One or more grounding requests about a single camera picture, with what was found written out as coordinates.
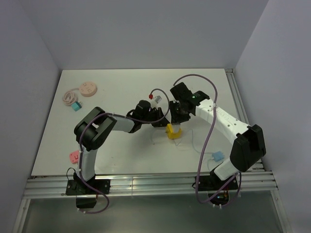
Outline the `yellow cube power adapter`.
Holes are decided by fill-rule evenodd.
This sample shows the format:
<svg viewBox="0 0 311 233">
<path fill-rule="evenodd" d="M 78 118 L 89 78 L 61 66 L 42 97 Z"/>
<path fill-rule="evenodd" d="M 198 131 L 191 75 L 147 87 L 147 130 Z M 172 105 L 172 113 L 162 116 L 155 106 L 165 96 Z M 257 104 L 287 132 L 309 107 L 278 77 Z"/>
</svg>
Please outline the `yellow cube power adapter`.
<svg viewBox="0 0 311 233">
<path fill-rule="evenodd" d="M 182 129 L 180 124 L 167 124 L 166 134 L 170 140 L 179 139 L 182 135 Z"/>
</svg>

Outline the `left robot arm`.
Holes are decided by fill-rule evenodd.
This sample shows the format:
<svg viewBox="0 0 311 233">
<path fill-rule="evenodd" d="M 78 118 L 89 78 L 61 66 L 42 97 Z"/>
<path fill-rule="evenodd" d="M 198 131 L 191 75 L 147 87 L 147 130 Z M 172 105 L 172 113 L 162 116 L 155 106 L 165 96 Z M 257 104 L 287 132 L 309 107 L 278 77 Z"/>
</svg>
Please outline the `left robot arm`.
<svg viewBox="0 0 311 233">
<path fill-rule="evenodd" d="M 160 107 L 152 106 L 147 100 L 140 100 L 126 115 L 105 112 L 94 107 L 74 128 L 76 141 L 80 147 L 77 188 L 84 194 L 94 190 L 95 162 L 98 149 L 112 131 L 135 133 L 143 124 L 155 128 L 166 127 L 169 121 Z"/>
</svg>

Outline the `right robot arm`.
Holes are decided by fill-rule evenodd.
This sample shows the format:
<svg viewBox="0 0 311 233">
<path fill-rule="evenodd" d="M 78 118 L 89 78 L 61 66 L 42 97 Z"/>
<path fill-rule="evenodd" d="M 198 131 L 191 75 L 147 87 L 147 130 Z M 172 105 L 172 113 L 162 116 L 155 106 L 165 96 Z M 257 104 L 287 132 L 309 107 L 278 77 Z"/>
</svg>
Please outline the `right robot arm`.
<svg viewBox="0 0 311 233">
<path fill-rule="evenodd" d="M 266 154 L 263 130 L 257 124 L 250 126 L 239 121 L 204 92 L 192 93 L 183 82 L 170 92 L 175 99 L 170 107 L 173 123 L 188 121 L 192 114 L 214 126 L 232 145 L 229 158 L 212 171 L 210 183 L 215 189 L 223 188 L 230 176 L 246 172 Z"/>
</svg>

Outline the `light blue charger plug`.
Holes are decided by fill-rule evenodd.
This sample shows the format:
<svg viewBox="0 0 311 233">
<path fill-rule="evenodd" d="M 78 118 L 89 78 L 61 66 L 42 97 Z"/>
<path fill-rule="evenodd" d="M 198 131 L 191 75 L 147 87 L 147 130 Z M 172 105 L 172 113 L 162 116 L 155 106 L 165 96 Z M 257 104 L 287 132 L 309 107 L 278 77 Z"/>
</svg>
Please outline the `light blue charger plug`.
<svg viewBox="0 0 311 233">
<path fill-rule="evenodd" d="M 211 156 L 215 162 L 219 162 L 224 159 L 224 154 L 221 151 L 214 152 Z"/>
</svg>

